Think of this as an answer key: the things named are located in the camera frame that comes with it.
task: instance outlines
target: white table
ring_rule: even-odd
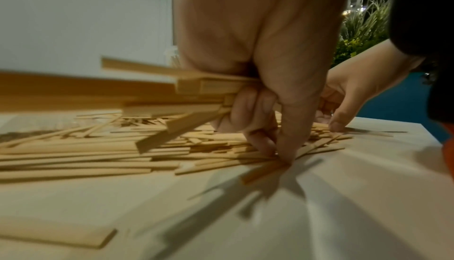
[[[0,240],[1,260],[454,258],[454,182],[414,123],[356,118],[356,136],[251,186],[250,167],[0,185],[0,215],[113,225],[102,250]]]

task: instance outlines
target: hand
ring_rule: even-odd
[[[261,78],[214,124],[293,162],[310,135],[345,0],[174,0],[183,68]],[[282,104],[277,129],[272,105]]]
[[[386,40],[337,65],[328,72],[315,121],[344,130],[369,99],[399,84],[422,61]]]

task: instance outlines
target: person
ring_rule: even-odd
[[[242,131],[259,151],[277,151],[292,163],[314,120],[342,131],[368,99],[405,79],[425,57],[450,56],[449,42],[439,35],[441,28],[450,28],[448,19],[420,15],[420,8],[437,9],[441,3],[395,0],[390,40],[329,70],[345,1],[174,0],[183,68],[258,75],[264,84],[242,89],[231,113],[213,122],[215,128]],[[441,58],[440,67],[449,58]],[[443,112],[439,97],[448,94],[446,83],[440,84],[446,81],[434,84],[429,116],[453,123],[452,109]],[[279,130],[272,110],[277,101],[282,104]]]

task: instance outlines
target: black sleeve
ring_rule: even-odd
[[[454,123],[454,19],[452,0],[394,0],[389,35],[409,55],[438,59],[438,79],[428,99],[431,119]]]

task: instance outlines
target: white wall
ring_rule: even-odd
[[[171,0],[0,0],[1,69],[141,79],[100,56],[164,64],[171,45]]]

